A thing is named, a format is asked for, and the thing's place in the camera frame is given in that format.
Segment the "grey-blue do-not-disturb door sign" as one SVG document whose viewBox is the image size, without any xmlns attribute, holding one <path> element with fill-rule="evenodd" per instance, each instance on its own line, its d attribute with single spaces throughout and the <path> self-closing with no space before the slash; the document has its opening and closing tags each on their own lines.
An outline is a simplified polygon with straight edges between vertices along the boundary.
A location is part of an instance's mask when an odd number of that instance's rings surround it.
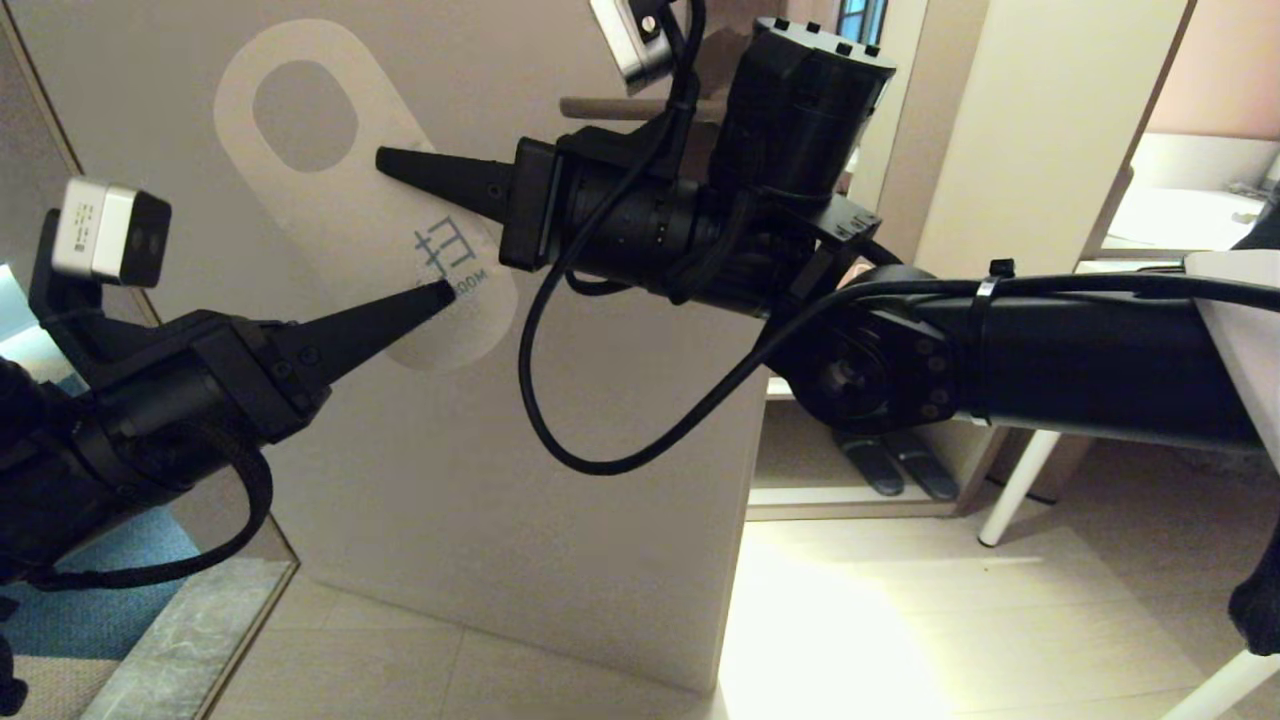
<svg viewBox="0 0 1280 720">
<path fill-rule="evenodd" d="M 349 147 L 307 172 L 285 161 L 255 115 L 268 78 L 300 63 L 325 70 L 355 114 Z M 433 146 L 369 47 L 344 26 L 300 19 L 260 32 L 227 65 L 212 118 L 236 169 L 338 304 L 355 306 L 435 281 L 456 291 L 447 310 L 390 347 L 398 364 L 458 370 L 506 337 L 518 292 L 479 215 L 376 169 L 383 146 Z"/>
</svg>

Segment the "beige wooden door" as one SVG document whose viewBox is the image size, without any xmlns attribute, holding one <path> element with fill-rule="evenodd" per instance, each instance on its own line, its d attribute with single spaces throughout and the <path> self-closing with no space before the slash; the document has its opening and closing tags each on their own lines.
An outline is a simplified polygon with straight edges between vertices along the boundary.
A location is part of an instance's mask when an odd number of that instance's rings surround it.
<svg viewBox="0 0 1280 720">
<path fill-rule="evenodd" d="M 148 295 L 164 319 L 209 309 L 305 322 L 351 307 L 326 292 L 215 129 L 227 65 L 273 26 L 344 26 L 436 152 L 509 161 L 521 137 L 573 131 L 562 97 L 621 92 L 588 0 L 6 3 L 82 168 L 174 208 L 163 278 Z M 268 78 L 255 115 L 305 172 L 332 164 L 355 131 L 333 78 L 303 63 Z M 518 306 L 485 357 L 420 372 L 389 350 L 339 382 L 308 429 L 270 450 L 275 519 L 321 582 L 712 691 L 764 377 L 636 471 L 572 471 L 530 429 L 516 380 L 540 281 L 506 270 Z"/>
</svg>

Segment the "grey marble threshold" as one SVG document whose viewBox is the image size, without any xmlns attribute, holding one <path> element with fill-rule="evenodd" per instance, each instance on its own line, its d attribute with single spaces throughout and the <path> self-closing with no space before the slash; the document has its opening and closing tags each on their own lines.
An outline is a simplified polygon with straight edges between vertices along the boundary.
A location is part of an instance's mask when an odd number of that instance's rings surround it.
<svg viewBox="0 0 1280 720">
<path fill-rule="evenodd" d="M 298 566 L 232 559 L 188 579 L 79 720 L 204 720 Z"/>
</svg>

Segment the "cream wardrobe shelf unit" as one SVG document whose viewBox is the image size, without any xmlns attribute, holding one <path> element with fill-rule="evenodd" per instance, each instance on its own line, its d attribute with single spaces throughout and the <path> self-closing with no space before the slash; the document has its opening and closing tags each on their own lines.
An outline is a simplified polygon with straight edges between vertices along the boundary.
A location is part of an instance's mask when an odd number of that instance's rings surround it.
<svg viewBox="0 0 1280 720">
<path fill-rule="evenodd" d="M 1071 272 L 1197 0 L 888 0 L 899 73 L 842 188 L 933 275 Z"/>
</svg>

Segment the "white table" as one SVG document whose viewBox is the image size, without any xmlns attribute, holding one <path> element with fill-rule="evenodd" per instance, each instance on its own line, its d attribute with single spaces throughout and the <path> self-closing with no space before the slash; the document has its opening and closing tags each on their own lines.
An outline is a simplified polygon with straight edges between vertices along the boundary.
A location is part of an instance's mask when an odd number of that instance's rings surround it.
<svg viewBox="0 0 1280 720">
<path fill-rule="evenodd" d="M 1096 439 L 1060 501 L 1038 503 L 1028 492 L 1062 436 L 1033 433 L 979 543 L 1070 525 L 1138 600 L 1167 611 L 1172 641 L 1208 670 L 1160 720 L 1222 720 L 1253 694 L 1265 698 L 1263 720 L 1280 720 L 1280 650 L 1249 651 L 1228 616 L 1229 594 L 1280 527 L 1280 492 L 1198 475 L 1164 446 Z"/>
</svg>

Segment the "beige trash bin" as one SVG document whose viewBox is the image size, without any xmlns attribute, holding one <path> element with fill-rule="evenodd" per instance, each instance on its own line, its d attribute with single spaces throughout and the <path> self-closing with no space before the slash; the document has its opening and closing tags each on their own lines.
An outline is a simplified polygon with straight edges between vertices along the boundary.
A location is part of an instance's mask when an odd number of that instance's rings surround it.
<svg viewBox="0 0 1280 720">
<path fill-rule="evenodd" d="M 986 480 L 1004 488 L 1029 445 L 1032 430 L 1010 429 L 986 474 Z M 1028 498 L 1038 503 L 1056 505 L 1082 465 L 1094 438 L 1062 436 L 1050 452 L 1028 492 Z"/>
</svg>

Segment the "white washbasin countertop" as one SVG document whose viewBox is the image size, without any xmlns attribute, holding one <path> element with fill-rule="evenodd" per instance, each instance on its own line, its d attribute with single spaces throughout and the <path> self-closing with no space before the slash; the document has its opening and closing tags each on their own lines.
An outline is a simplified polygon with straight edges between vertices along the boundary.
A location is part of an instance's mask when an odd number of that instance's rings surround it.
<svg viewBox="0 0 1280 720">
<path fill-rule="evenodd" d="M 1144 133 L 1093 259 L 1229 250 L 1265 214 L 1280 140 Z"/>
</svg>

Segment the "clear plastic bag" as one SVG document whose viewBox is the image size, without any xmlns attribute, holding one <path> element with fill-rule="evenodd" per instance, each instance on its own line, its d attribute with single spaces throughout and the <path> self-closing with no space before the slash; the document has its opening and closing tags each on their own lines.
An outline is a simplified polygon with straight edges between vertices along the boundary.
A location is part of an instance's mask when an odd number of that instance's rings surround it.
<svg viewBox="0 0 1280 720">
<path fill-rule="evenodd" d="M 1170 454 L 1198 475 L 1280 492 L 1280 471 L 1263 452 L 1171 448 Z"/>
</svg>

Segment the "tall wall mirror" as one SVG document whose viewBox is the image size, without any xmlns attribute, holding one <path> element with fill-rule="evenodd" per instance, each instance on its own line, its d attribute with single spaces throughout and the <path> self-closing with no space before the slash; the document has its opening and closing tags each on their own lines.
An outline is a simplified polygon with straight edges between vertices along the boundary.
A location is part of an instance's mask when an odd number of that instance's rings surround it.
<svg viewBox="0 0 1280 720">
<path fill-rule="evenodd" d="M 837 33 L 909 65 L 916 54 L 929 0 L 836 0 Z"/>
</svg>

